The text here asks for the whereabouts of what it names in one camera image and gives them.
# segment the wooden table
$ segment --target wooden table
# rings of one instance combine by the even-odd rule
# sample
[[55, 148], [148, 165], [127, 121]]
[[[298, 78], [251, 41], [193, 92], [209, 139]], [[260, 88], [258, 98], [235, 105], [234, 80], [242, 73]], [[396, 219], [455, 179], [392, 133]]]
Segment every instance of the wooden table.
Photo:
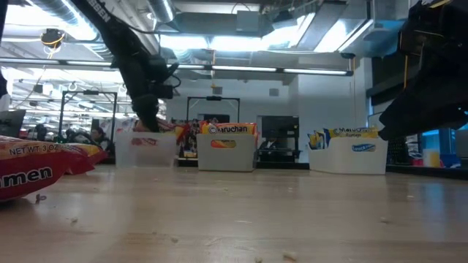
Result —
[[0, 262], [468, 262], [467, 186], [104, 166], [2, 205]]

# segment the computer screen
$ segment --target computer screen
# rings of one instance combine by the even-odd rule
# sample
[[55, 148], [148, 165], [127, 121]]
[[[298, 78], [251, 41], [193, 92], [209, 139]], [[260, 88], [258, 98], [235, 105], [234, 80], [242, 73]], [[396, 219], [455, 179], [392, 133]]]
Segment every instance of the computer screen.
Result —
[[25, 110], [0, 112], [0, 135], [18, 138], [25, 114]]

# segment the white plastic bin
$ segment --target white plastic bin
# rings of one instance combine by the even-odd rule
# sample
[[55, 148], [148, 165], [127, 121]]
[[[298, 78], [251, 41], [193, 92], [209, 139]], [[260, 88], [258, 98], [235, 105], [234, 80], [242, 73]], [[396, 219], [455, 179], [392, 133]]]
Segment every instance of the white plastic bin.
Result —
[[152, 132], [122, 132], [116, 135], [116, 166], [172, 167], [176, 135]]
[[309, 149], [309, 166], [321, 172], [384, 175], [387, 147], [382, 139], [331, 138], [328, 148]]
[[[234, 148], [213, 148], [213, 140], [233, 140]], [[198, 169], [205, 171], [251, 172], [255, 169], [255, 136], [197, 134]]]

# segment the black metal rack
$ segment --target black metal rack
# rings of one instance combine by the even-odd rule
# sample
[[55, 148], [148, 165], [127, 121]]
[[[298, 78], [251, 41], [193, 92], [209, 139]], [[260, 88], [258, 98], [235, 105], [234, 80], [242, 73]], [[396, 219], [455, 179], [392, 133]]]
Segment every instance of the black metal rack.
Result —
[[[66, 100], [67, 94], [73, 94], [71, 98]], [[112, 129], [110, 133], [110, 141], [114, 142], [114, 128], [116, 126], [116, 111], [117, 111], [117, 92], [107, 92], [107, 91], [62, 91], [61, 93], [61, 105], [60, 105], [60, 120], [58, 121], [58, 135], [61, 136], [61, 129], [62, 129], [62, 122], [64, 120], [64, 108], [65, 104], [70, 101], [76, 94], [82, 95], [99, 95], [99, 94], [110, 94], [114, 95], [114, 103], [113, 103], [113, 113], [112, 113]]]
[[240, 116], [241, 116], [241, 99], [239, 98], [223, 98], [220, 96], [189, 96], [187, 97], [187, 114], [186, 114], [186, 121], [189, 121], [189, 112], [190, 112], [190, 100], [192, 99], [206, 99], [207, 101], [211, 102], [220, 102], [222, 100], [234, 100], [237, 101], [238, 107], [237, 107], [237, 122], [240, 121]]

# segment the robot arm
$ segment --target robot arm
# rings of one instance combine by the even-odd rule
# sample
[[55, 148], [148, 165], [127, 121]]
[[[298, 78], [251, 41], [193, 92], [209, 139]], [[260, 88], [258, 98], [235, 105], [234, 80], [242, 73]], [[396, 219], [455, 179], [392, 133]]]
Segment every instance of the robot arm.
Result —
[[468, 1], [419, 1], [399, 34], [399, 51], [420, 57], [412, 83], [381, 114], [384, 140], [468, 121]]
[[150, 131], [158, 132], [158, 98], [173, 98], [173, 87], [164, 85], [164, 81], [172, 76], [178, 65], [168, 69], [161, 56], [152, 56], [131, 28], [109, 12], [101, 1], [71, 2], [99, 30], [104, 43], [114, 55], [113, 66], [120, 69], [133, 110]]

